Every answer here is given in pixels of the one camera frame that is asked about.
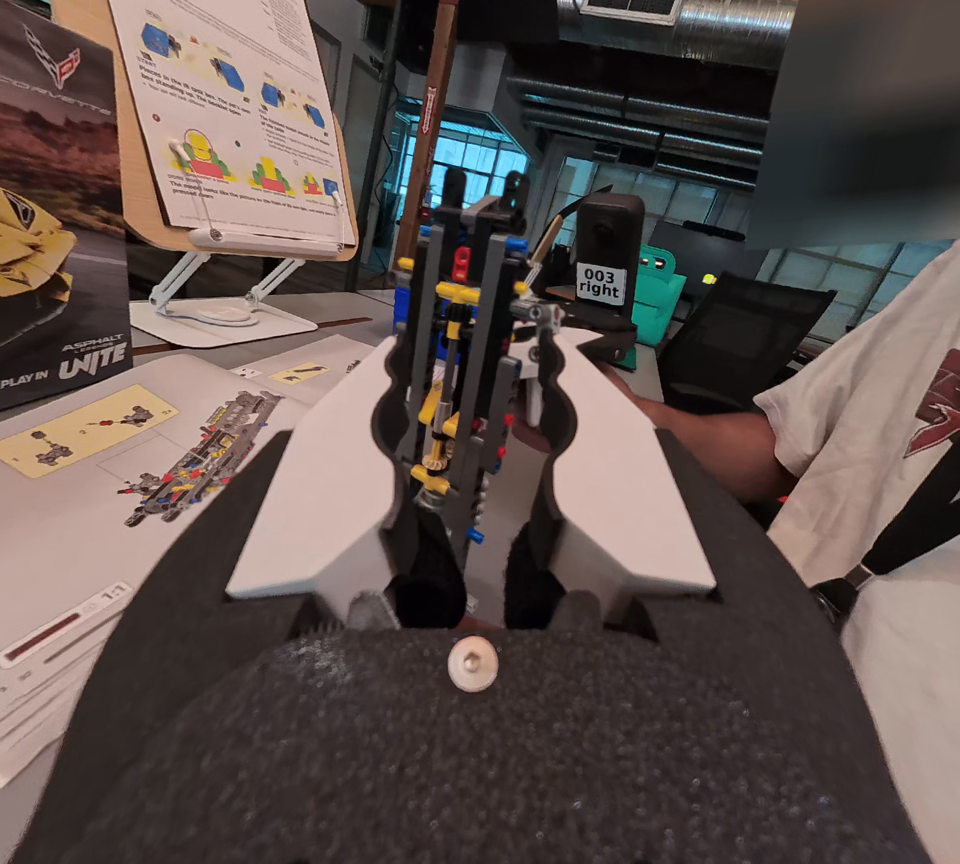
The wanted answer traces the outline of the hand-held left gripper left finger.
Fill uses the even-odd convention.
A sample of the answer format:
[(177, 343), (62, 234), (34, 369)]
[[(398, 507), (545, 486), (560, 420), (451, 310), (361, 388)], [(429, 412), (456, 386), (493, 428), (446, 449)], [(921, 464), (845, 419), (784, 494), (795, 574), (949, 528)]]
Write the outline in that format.
[(409, 426), (410, 357), (390, 336), (295, 425), (226, 593), (306, 594), (347, 624), (378, 594), (399, 623), (453, 628), (467, 591), (442, 521), (420, 511), (397, 460)]

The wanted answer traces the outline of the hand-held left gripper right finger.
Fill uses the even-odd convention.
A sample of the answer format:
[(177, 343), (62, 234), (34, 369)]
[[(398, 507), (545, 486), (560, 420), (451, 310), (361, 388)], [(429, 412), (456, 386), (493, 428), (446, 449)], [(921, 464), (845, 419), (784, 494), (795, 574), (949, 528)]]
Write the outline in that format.
[(565, 337), (537, 347), (549, 450), (510, 546), (506, 627), (546, 628), (574, 592), (615, 624), (646, 597), (711, 594), (714, 573), (654, 425)]

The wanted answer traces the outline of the lego car chassis model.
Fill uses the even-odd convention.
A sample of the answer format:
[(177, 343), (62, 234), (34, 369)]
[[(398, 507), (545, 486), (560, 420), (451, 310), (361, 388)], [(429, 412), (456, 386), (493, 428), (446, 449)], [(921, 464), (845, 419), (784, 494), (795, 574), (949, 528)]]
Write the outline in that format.
[(412, 257), (395, 267), (409, 300), (405, 320), (394, 326), (410, 348), (410, 423), (397, 456), (414, 505), (439, 521), (461, 571), (484, 540), (488, 486), (515, 420), (522, 377), (522, 361), (510, 355), (515, 331), (535, 328), (543, 312), (523, 281), (529, 184), (514, 171), (502, 195), (465, 207), (466, 173), (451, 167)]

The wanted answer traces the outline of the person's right forearm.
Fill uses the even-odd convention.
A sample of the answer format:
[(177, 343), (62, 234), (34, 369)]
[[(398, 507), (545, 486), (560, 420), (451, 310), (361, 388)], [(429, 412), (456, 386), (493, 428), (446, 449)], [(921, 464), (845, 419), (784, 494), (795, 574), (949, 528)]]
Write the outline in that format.
[(698, 416), (632, 391), (616, 369), (596, 368), (659, 428), (671, 432), (702, 468), (734, 498), (752, 503), (787, 497), (798, 483), (776, 457), (776, 437), (761, 413)]

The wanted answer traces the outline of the lego instruction booklet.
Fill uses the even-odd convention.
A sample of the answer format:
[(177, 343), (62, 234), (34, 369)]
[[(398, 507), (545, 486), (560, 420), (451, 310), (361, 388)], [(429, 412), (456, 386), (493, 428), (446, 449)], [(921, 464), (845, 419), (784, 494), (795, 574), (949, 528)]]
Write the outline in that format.
[(2, 422), (2, 786), (66, 732), (178, 534), (372, 350), (330, 335), (231, 370), (175, 353)]

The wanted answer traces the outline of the lego set box yellow car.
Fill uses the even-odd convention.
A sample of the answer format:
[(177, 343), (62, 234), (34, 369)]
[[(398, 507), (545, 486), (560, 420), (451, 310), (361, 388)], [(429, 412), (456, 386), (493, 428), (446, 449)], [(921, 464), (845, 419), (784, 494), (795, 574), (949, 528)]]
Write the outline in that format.
[(114, 56), (1, 6), (1, 408), (133, 365)]

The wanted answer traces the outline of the teal plastic object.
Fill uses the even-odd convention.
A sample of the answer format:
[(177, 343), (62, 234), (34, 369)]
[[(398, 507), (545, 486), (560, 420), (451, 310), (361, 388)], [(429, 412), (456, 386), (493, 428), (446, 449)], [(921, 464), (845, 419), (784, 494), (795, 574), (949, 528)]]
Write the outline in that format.
[(642, 244), (630, 315), (637, 343), (655, 348), (664, 340), (687, 280), (671, 252)]

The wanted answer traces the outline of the black mesh office chair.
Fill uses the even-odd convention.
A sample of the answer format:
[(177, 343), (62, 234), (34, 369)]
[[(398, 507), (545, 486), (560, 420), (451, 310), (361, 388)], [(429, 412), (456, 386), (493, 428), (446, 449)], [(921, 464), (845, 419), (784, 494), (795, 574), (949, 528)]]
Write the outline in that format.
[(817, 291), (724, 272), (657, 356), (662, 399), (697, 415), (756, 410), (833, 303)]

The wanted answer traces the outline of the white folding stand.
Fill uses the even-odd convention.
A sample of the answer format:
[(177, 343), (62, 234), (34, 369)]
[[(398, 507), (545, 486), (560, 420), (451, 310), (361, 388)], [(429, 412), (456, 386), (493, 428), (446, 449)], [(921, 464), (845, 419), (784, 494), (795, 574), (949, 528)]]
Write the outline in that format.
[[(213, 349), (228, 344), (288, 337), (317, 330), (315, 322), (266, 304), (267, 298), (308, 260), (350, 259), (355, 252), (339, 238), (289, 238), (247, 234), (218, 228), (189, 232), (193, 246), (147, 301), (131, 302), (130, 324), (153, 337), (187, 349)], [(188, 280), (214, 255), (253, 252), (268, 257), (285, 252), (268, 275), (243, 296), (177, 298)]]

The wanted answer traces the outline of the black badge reel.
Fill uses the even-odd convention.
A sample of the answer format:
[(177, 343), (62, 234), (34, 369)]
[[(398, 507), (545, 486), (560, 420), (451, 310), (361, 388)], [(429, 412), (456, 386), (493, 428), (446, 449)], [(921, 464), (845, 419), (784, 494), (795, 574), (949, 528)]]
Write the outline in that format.
[(846, 578), (834, 578), (810, 589), (831, 627), (841, 634), (858, 600), (858, 587)]

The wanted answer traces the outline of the printed instruction sheet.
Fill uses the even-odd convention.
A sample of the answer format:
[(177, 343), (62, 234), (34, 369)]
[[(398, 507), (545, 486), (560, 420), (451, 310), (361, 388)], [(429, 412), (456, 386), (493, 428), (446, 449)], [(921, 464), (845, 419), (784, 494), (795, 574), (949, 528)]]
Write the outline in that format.
[(165, 222), (348, 259), (349, 174), (306, 0), (107, 0)]

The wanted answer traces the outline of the wooden post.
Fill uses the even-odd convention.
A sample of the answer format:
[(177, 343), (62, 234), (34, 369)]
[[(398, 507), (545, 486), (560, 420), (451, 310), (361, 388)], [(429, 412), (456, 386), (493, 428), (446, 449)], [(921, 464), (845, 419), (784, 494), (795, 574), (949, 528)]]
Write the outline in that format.
[(393, 248), (392, 267), (399, 267), (401, 258), (413, 257), (419, 228), (425, 221), (426, 192), (447, 102), (450, 74), (457, 45), (458, 10), (459, 0), (438, 1), (434, 40), (417, 123), (407, 193)]

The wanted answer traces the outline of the metal air duct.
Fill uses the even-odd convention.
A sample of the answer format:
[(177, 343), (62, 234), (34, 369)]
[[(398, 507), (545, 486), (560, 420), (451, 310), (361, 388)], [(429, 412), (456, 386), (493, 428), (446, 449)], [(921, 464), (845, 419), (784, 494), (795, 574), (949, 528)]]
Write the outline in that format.
[(798, 0), (684, 0), (664, 53), (702, 63), (780, 69)]

